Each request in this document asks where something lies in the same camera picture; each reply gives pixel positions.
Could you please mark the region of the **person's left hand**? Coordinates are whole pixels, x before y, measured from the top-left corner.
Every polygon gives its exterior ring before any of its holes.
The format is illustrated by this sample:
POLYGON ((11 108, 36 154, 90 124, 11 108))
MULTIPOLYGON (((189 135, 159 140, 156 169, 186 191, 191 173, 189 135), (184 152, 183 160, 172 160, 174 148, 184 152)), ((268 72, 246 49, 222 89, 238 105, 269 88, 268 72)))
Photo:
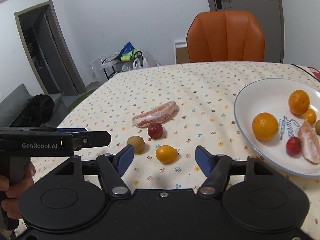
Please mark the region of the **person's left hand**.
POLYGON ((36 169, 32 162, 29 162, 25 170, 25 175, 21 181, 14 185, 9 185, 9 180, 1 176, 1 192, 4 192, 6 198, 1 201, 1 208, 7 213, 8 218, 21 219, 18 200, 20 196, 34 184, 33 177, 36 169))

